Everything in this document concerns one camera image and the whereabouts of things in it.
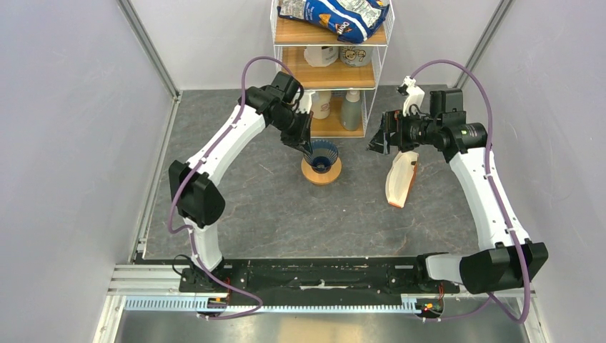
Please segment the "blue ribbed coffee dripper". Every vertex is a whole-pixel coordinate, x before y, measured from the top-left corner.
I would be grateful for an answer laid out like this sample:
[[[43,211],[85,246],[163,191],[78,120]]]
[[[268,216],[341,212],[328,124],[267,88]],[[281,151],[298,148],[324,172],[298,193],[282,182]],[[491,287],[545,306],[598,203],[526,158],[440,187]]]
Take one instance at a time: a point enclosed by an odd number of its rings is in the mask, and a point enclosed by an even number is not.
[[[327,173],[339,157],[337,146],[324,139],[312,141],[311,149],[311,153],[304,153],[304,161],[318,174]]]

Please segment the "round wooden dripper stand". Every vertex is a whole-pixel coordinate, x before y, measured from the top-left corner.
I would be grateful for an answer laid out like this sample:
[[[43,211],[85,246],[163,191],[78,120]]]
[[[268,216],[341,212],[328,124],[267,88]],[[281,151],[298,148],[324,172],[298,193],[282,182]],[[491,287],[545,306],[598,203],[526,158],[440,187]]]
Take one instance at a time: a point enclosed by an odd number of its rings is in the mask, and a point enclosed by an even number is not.
[[[315,185],[327,185],[334,182],[342,172],[342,160],[338,157],[336,162],[331,166],[326,173],[320,174],[304,160],[301,160],[301,170],[304,178]]]

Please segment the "white wire wooden shelf rack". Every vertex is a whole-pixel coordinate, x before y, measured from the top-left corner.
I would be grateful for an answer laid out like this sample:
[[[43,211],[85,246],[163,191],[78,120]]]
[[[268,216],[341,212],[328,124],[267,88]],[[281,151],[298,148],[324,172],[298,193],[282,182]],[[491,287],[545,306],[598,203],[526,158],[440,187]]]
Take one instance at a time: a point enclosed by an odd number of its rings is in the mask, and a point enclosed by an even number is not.
[[[312,137],[336,139],[363,138],[366,135],[395,21],[393,2],[382,3],[389,7],[389,12],[377,33],[363,43],[370,48],[367,55],[371,64],[361,67],[346,66],[340,60],[326,67],[310,66],[304,59],[304,50],[308,46],[351,48],[352,45],[337,41],[336,36],[325,29],[280,18],[277,7],[281,2],[271,3],[269,18],[274,57],[289,67],[306,90],[332,93],[330,115],[326,119],[312,121]],[[340,124],[339,113],[346,92],[353,90],[361,95],[361,123],[356,130],[350,131]]]

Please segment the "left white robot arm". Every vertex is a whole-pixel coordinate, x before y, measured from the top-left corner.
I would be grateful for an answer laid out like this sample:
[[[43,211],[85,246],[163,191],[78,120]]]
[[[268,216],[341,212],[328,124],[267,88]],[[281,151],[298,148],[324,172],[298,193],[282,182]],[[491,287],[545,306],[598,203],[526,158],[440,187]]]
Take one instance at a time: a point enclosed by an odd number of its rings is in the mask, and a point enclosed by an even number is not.
[[[224,272],[217,268],[223,260],[217,222],[226,206],[218,189],[225,172],[268,126],[280,132],[283,145],[310,153],[311,107],[316,98],[315,91],[279,72],[271,84],[244,90],[232,114],[209,142],[186,162],[175,160],[169,166],[169,214],[184,220],[192,259],[201,268],[197,283],[206,291],[215,292],[224,283]]]

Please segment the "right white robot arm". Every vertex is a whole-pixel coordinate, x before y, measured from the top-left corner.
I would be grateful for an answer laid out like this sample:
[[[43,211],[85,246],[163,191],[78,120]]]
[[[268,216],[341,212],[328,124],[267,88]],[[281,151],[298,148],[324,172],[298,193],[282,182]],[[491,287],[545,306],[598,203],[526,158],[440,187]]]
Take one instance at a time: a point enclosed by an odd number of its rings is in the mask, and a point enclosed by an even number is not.
[[[472,294],[508,289],[529,289],[532,278],[548,259],[542,242],[533,242],[517,220],[487,148],[488,131],[469,123],[460,89],[431,91],[430,111],[420,109],[425,92],[418,86],[401,86],[401,109],[382,115],[369,150],[383,154],[396,148],[385,182],[387,202],[402,208],[412,190],[419,155],[414,149],[428,145],[441,152],[457,177],[472,213],[480,250],[468,256],[427,253],[417,257],[412,282],[431,292],[441,281],[461,284]]]

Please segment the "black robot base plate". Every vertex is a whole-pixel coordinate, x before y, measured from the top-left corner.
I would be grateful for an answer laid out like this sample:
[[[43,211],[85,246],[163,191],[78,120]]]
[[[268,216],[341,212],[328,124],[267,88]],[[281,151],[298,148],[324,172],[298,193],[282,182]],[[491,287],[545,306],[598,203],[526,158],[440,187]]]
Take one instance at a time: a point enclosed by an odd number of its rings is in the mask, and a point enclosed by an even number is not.
[[[344,257],[224,259],[210,277],[189,263],[179,291],[224,297],[232,306],[327,308],[398,305],[403,294],[456,294],[460,287],[431,280],[415,257]]]

